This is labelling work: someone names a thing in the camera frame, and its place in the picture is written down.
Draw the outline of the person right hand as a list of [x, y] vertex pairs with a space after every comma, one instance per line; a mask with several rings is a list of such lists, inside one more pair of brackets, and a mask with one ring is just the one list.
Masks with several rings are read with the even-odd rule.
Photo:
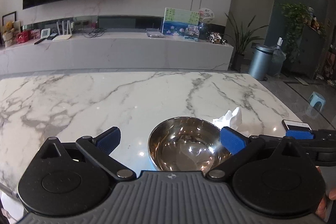
[[325, 220], [327, 214], [327, 204], [330, 201], [335, 201], [335, 167], [316, 166], [316, 168], [325, 180], [326, 192], [315, 213], [321, 219]]

